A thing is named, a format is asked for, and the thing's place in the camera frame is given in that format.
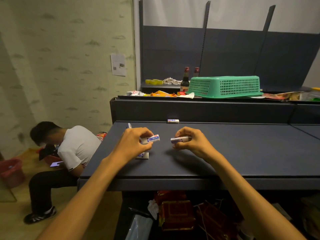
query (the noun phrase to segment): eraser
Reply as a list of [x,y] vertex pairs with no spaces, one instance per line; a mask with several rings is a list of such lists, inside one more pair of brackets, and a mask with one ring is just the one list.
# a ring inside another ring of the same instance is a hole
[[192,139],[191,136],[181,136],[181,137],[171,138],[171,143],[176,144],[178,142],[188,142],[188,141],[191,141],[191,139]]
[[160,141],[159,135],[154,135],[146,138],[141,138],[142,144],[148,144],[150,141]]
[[179,120],[168,119],[168,123],[179,124]]
[[143,152],[139,154],[136,159],[149,159],[149,153],[148,152]]

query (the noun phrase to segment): t-shirt sleeve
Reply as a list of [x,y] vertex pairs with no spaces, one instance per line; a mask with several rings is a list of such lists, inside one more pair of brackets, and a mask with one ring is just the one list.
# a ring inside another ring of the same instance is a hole
[[66,165],[66,168],[71,171],[81,164],[81,160],[76,154],[72,151],[62,151],[58,152],[59,157],[61,157],[62,161]]

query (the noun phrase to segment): white t-shirt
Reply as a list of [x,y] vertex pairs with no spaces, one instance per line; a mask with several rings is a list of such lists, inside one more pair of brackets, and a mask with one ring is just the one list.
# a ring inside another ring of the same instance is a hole
[[80,164],[87,165],[100,143],[91,131],[77,125],[66,130],[58,155],[70,171]]

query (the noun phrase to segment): black sneaker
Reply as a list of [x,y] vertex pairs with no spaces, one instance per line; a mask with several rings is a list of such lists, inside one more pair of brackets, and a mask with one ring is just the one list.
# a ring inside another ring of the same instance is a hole
[[55,214],[57,213],[57,210],[55,209],[55,207],[53,206],[50,210],[49,213],[47,214],[29,214],[26,215],[26,217],[23,219],[23,222],[26,223],[27,225],[33,224],[33,223],[37,223],[40,222],[42,220],[48,219],[48,218],[52,218],[55,216]]

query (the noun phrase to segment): green plastic basket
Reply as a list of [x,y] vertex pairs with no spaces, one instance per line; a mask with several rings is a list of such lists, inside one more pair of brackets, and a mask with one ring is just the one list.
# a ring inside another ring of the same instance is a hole
[[210,99],[259,96],[260,79],[258,76],[217,76],[191,78],[187,94]]

